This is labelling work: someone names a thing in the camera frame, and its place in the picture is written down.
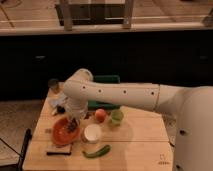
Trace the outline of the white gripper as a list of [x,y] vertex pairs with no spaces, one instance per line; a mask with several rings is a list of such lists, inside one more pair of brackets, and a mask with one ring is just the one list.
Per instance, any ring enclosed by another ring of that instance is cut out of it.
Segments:
[[68,98],[65,104],[65,110],[70,118],[80,120],[88,112],[88,102]]

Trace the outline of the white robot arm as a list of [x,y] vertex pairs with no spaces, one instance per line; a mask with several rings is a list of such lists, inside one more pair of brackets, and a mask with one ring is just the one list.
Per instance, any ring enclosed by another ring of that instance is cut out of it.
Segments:
[[95,100],[175,116],[172,171],[213,171],[213,86],[97,83],[81,68],[64,82],[63,93],[77,115]]

